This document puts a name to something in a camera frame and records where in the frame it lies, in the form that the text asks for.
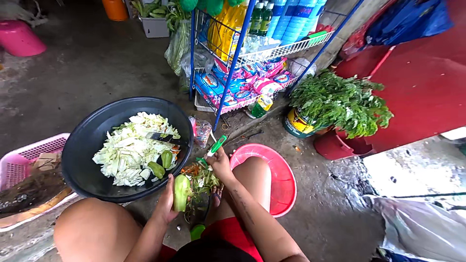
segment tattoo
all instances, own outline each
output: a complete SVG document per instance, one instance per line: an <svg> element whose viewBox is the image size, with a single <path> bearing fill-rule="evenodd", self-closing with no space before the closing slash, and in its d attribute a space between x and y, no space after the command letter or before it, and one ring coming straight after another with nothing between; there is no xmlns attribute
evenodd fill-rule
<svg viewBox="0 0 466 262"><path fill-rule="evenodd" d="M236 197L238 197L239 202L240 202L240 204L241 204L241 207L243 208L244 212L246 213L247 218L249 219L249 221L251 222L251 224L254 225L253 218L251 217L251 215L249 214L249 212L246 210L246 204L245 204L245 202L243 202L243 201L241 200L240 194L238 194L238 190L235 189L235 190L233 190L233 192L235 193Z"/></svg>

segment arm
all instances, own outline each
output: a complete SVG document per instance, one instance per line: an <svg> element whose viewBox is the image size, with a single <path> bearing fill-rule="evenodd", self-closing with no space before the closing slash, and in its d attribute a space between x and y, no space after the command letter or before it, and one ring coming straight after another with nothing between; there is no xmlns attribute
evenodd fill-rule
<svg viewBox="0 0 466 262"><path fill-rule="evenodd" d="M235 178L228 156L220 148L214 157L207 158L217 176L228 189L247 231L260 255L267 262L308 262L288 232L265 210Z"/></svg>
<svg viewBox="0 0 466 262"><path fill-rule="evenodd" d="M178 215L178 212L171 208L173 205L173 180L173 175L169 174L165 191L158 199L151 218L147 221L139 239L124 262L152 262L158 258L168 224Z"/></svg>

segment leg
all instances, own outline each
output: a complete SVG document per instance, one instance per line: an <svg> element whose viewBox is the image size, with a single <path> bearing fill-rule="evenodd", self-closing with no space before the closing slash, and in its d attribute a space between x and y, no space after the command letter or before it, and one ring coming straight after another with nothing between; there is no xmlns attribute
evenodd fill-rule
<svg viewBox="0 0 466 262"><path fill-rule="evenodd" d="M270 190L272 175L267 162L259 157L249 157L233 169L236 179L251 193L267 211L270 211ZM225 188L218 208L207 214L206 226L225 218L235 216L230 194Z"/></svg>
<svg viewBox="0 0 466 262"><path fill-rule="evenodd" d="M54 239L63 262L122 262L141 231L122 206L86 198L63 211Z"/></svg>

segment forearm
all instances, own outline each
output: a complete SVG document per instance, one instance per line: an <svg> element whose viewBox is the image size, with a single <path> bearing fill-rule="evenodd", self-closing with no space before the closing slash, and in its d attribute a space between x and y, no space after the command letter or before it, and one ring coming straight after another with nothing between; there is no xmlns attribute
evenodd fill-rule
<svg viewBox="0 0 466 262"><path fill-rule="evenodd" d="M288 232L238 180L232 179L224 184L264 261L282 261L292 256L302 256L302 261L307 261Z"/></svg>
<svg viewBox="0 0 466 262"><path fill-rule="evenodd" d="M145 225L139 239L124 262L153 262L156 261L168 225L152 216Z"/></svg>

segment blue plastic bag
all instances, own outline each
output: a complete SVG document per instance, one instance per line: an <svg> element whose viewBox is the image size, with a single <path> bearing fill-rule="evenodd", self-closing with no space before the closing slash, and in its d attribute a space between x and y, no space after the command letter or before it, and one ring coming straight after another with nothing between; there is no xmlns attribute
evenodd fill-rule
<svg viewBox="0 0 466 262"><path fill-rule="evenodd" d="M397 45L453 26L445 0L399 0L367 30L369 45Z"/></svg>

